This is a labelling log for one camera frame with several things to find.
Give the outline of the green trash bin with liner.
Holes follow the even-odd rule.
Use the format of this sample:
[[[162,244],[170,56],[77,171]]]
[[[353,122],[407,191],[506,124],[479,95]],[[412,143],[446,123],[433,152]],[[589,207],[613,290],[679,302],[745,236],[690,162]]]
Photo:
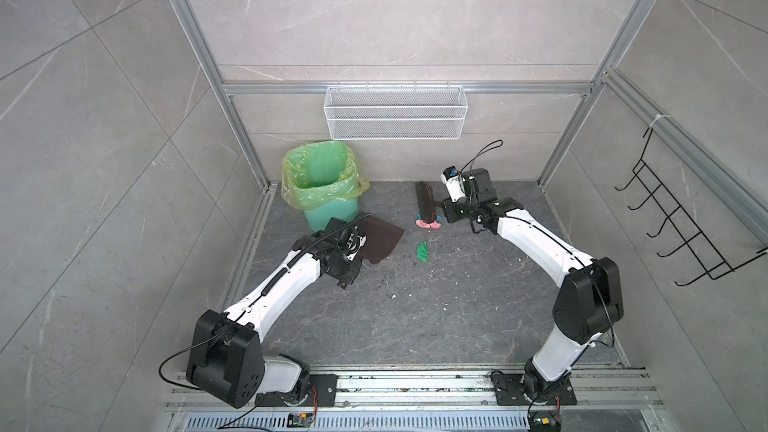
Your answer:
[[[369,187],[354,151],[341,141],[296,147],[282,161],[281,196],[304,214],[314,232],[333,218],[353,220],[358,199]]]

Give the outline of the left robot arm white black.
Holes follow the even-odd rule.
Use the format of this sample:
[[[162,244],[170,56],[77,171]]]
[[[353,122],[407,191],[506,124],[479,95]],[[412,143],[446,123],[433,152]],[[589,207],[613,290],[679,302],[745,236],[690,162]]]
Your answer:
[[[234,408],[255,395],[277,395],[289,406],[310,394],[309,366],[285,355],[266,356],[262,343],[280,315],[321,276],[345,287],[360,269],[372,219],[360,213],[333,218],[325,229],[297,239],[279,266],[255,289],[222,312],[197,320],[192,344],[158,366],[163,382],[206,392]]]

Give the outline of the pink paper scrap back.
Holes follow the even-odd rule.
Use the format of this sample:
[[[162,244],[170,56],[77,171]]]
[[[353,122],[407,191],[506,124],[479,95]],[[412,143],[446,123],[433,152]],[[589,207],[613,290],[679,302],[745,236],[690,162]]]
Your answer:
[[[441,224],[438,221],[425,222],[422,219],[417,219],[415,224],[422,229],[439,229]]]

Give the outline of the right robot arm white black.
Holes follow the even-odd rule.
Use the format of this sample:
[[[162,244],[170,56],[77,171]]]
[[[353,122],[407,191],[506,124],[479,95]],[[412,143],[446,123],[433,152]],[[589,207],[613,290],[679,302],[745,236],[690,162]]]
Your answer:
[[[440,175],[448,197],[438,205],[449,223],[468,220],[473,233],[489,231],[532,259],[557,286],[553,328],[526,361],[521,389],[530,404],[545,404],[565,387],[587,349],[616,345],[624,316],[618,265],[594,258],[547,229],[517,200],[497,195],[489,172],[470,159]]]

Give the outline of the dark brown dustpan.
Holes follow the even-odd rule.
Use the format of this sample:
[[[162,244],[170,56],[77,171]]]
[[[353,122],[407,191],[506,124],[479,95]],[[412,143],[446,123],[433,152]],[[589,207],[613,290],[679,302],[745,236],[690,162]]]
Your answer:
[[[363,222],[364,241],[356,254],[357,259],[377,264],[386,259],[396,248],[404,229],[374,216]]]

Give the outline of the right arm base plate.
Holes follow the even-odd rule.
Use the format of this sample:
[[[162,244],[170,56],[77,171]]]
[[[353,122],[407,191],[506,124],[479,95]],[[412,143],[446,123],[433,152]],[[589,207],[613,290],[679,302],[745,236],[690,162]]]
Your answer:
[[[499,406],[577,404],[569,373],[554,382],[539,380],[533,374],[501,371],[492,371],[489,379]]]

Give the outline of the small green paper scrap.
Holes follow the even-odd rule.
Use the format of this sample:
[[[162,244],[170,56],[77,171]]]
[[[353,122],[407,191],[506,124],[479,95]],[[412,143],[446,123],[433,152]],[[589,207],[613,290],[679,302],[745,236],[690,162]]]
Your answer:
[[[426,241],[420,242],[416,248],[416,257],[422,263],[427,263],[429,258],[429,250]]]

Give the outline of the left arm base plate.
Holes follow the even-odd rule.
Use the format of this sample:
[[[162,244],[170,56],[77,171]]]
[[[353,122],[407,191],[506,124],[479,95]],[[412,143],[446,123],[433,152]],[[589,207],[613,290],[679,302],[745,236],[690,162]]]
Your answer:
[[[289,393],[257,394],[255,403],[261,407],[332,407],[335,405],[337,383],[335,374],[311,374],[299,380]]]

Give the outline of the aluminium mounting rail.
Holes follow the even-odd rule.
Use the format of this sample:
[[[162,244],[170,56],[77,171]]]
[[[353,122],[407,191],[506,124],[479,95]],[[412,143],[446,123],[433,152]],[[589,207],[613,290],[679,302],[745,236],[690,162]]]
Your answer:
[[[160,431],[673,431],[643,369],[576,366],[550,399],[528,401],[515,365],[320,366],[298,406],[275,396],[234,409],[172,388]]]

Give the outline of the dark brown hand brush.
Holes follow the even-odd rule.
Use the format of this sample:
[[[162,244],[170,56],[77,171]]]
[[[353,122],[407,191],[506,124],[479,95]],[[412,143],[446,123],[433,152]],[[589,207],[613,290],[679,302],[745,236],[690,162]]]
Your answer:
[[[438,221],[437,208],[442,204],[434,198],[432,187],[424,181],[415,183],[416,200],[418,205],[418,217],[424,224],[432,224]]]

